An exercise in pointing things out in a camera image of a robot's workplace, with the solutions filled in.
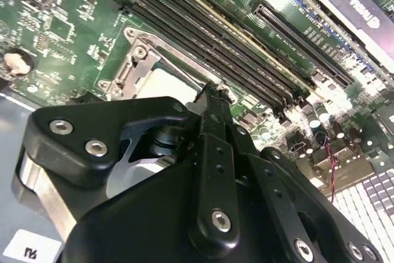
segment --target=mounting hole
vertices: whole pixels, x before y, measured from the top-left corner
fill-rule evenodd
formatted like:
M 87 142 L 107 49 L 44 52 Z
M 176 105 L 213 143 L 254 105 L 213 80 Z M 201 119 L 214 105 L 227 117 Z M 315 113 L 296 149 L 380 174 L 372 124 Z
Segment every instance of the mounting hole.
M 265 173 L 266 173 L 268 176 L 270 176 L 270 177 L 273 176 L 272 172 L 271 172 L 269 169 L 266 169 L 266 170 L 265 170 Z
M 127 37 L 130 37 L 130 38 L 133 38 L 133 37 L 135 36 L 133 30 L 128 29 L 128 30 L 126 31 L 126 36 L 127 36 Z
M 237 130 L 241 135 L 245 136 L 247 134 L 247 131 L 242 126 L 238 126 Z
M 272 156 L 275 157 L 277 160 L 281 159 L 281 155 L 279 154 L 279 152 L 277 151 L 272 151 Z
M 96 157 L 103 157 L 108 152 L 107 146 L 99 140 L 88 141 L 88 143 L 85 144 L 85 150 L 88 154 Z
M 57 120 L 53 120 L 49 124 L 49 129 L 55 134 L 64 136 L 64 135 L 71 134 L 72 131 L 74 130 L 74 127 L 68 121 L 65 121 L 62 119 L 57 119 Z
M 282 197 L 283 197 L 282 193 L 281 193 L 278 189 L 274 189 L 274 190 L 273 190 L 273 193 L 275 193 L 276 196 L 279 197 L 279 198 L 282 198 Z
M 174 109 L 177 110 L 178 112 L 183 112 L 183 107 L 179 103 L 174 104 Z
M 216 166 L 216 170 L 217 170 L 219 173 L 221 173 L 221 174 L 224 173 L 224 167 L 221 166 L 220 164 L 218 164 L 218 165 Z
M 348 244 L 349 250 L 351 252 L 351 254 L 358 260 L 362 261 L 364 259 L 363 254 L 361 253 L 361 251 L 352 243 L 349 242 Z
M 373 261 L 377 261 L 377 256 L 376 256 L 375 252 L 373 250 L 371 250 L 369 246 L 363 245 L 363 248 L 364 248 L 364 251 L 367 253 L 367 255 L 369 257 L 371 257 L 371 259 Z
M 302 259 L 304 259 L 307 262 L 313 262 L 313 253 L 309 245 L 307 245 L 304 241 L 299 239 L 295 240 L 294 245 L 297 252 L 301 255 Z

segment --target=sticker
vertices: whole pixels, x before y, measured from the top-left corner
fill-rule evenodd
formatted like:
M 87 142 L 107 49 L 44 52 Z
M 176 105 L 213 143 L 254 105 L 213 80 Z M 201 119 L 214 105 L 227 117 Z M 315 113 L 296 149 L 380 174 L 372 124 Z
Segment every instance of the sticker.
M 20 229 L 3 255 L 27 263 L 54 263 L 61 245 L 60 241 Z

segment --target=ram slot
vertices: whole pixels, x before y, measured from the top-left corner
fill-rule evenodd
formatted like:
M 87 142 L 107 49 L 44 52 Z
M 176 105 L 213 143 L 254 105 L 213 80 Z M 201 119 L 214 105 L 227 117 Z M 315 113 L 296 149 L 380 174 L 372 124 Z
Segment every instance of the ram slot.
M 255 69 L 251 68 L 248 64 L 244 63 L 231 48 L 225 42 L 220 42 L 215 40 L 213 36 L 207 31 L 201 24 L 195 23 L 188 19 L 184 13 L 178 13 L 176 10 L 172 9 L 167 4 L 161 2 L 160 0 L 140 0 L 151 9 L 155 10 L 166 20 L 169 20 L 178 28 L 182 28 L 183 32 L 200 42 L 205 48 L 212 49 L 215 51 L 216 56 L 221 60 L 226 61 L 228 64 L 237 67 L 240 73 L 247 76 L 251 76 L 259 84 L 261 84 L 265 91 L 268 92 L 272 97 L 277 99 L 286 99 L 287 102 L 291 101 L 291 97 L 286 92 L 279 89 L 273 82 L 270 81 L 268 77 L 262 77 L 265 73 L 259 73 Z
M 220 25 L 214 23 L 210 16 L 203 10 L 198 9 L 188 0 L 168 0 L 171 4 L 175 5 L 179 10 L 188 15 L 188 17 L 197 23 L 202 24 L 210 34 L 213 34 L 216 38 L 222 39 L 228 44 L 229 47 L 237 51 L 238 57 L 253 68 L 258 68 L 265 73 L 269 80 L 274 81 L 282 89 L 292 93 L 299 87 L 284 76 L 281 72 L 276 71 L 272 66 L 262 60 L 255 52 L 250 48 L 246 47 L 245 43 L 240 40 L 232 38 Z
M 332 58 L 311 42 L 295 26 L 272 9 L 266 2 L 261 2 L 254 15 L 273 31 L 286 38 L 314 64 L 317 69 L 328 75 L 340 87 L 346 88 L 355 80 Z
M 203 61 L 209 70 L 215 69 L 219 71 L 224 79 L 227 79 L 245 91 L 253 95 L 257 100 L 260 100 L 266 106 L 273 108 L 281 105 L 281 102 L 270 97 L 264 88 L 256 81 L 242 73 L 238 73 L 232 65 L 226 64 L 209 51 L 204 48 L 198 41 L 192 40 L 186 36 L 179 29 L 171 25 L 167 20 L 161 18 L 155 11 L 151 10 L 144 4 L 134 6 L 133 13 L 144 19 L 153 28 L 165 33 L 166 37 L 172 42 L 176 43 L 184 51 L 188 52 L 192 57 L 199 61 Z

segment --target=bolt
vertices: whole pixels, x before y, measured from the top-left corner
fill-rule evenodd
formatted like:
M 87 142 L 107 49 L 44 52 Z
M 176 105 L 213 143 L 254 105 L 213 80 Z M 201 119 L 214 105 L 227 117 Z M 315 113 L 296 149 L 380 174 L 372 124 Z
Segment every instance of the bolt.
M 361 253 L 361 251 L 353 244 L 353 243 L 348 243 L 347 244 L 351 254 L 358 260 L 362 261 L 364 259 L 363 254 Z
M 219 119 L 219 117 L 217 117 L 216 114 L 211 114 L 211 118 L 212 118 L 212 120 L 215 121 L 216 123 L 219 123 L 219 122 L 220 122 L 220 119 Z
M 174 109 L 177 110 L 178 112 L 183 112 L 183 107 L 179 103 L 174 104 Z
M 106 88 L 107 87 L 107 83 L 105 81 L 101 81 L 98 83 L 98 86 L 102 87 L 102 88 Z
M 122 90 L 121 90 L 121 89 L 118 89 L 118 88 L 113 89 L 113 90 L 112 90 L 112 94 L 115 95 L 115 96 L 117 96 L 117 97 L 119 97 L 120 95 L 122 95 Z
M 58 135 L 68 135 L 74 130 L 74 127 L 68 121 L 57 119 L 49 124 L 49 129 Z
M 247 131 L 242 126 L 238 126 L 237 130 L 241 135 L 245 136 L 247 134 Z
M 279 152 L 277 152 L 277 151 L 272 151 L 272 155 L 273 155 L 273 157 L 275 157 L 277 160 L 280 160 L 281 159 L 281 155 L 279 154 Z
M 298 239 L 295 240 L 294 245 L 297 252 L 301 255 L 302 259 L 307 262 L 313 261 L 313 253 L 309 245 L 307 245 L 304 241 Z
M 85 144 L 85 150 L 88 154 L 103 157 L 108 152 L 107 146 L 99 140 L 90 140 Z
M 363 245 L 363 248 L 364 248 L 364 251 L 367 253 L 367 255 L 368 255 L 369 257 L 371 257 L 371 259 L 372 259 L 373 261 L 377 261 L 377 257 L 376 257 L 375 252 L 374 252 L 373 250 L 371 250 L 369 246 Z
M 212 223 L 221 232 L 229 232 L 231 229 L 230 218 L 222 211 L 212 213 Z
M 137 59 L 143 59 L 147 55 L 147 51 L 142 46 L 137 46 L 134 49 L 133 56 Z

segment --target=cable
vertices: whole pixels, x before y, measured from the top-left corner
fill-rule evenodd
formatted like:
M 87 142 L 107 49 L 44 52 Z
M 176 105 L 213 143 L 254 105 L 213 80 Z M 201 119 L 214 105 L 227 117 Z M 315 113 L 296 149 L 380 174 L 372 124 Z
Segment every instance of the cable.
M 330 145 L 330 140 L 328 138 L 326 138 L 326 151 L 328 153 L 328 157 L 330 159 L 331 162 L 331 203 L 334 202 L 334 194 L 335 194 L 335 168 L 336 168 L 336 164 L 338 162 L 338 159 L 332 154 L 332 150 L 331 150 L 331 145 Z

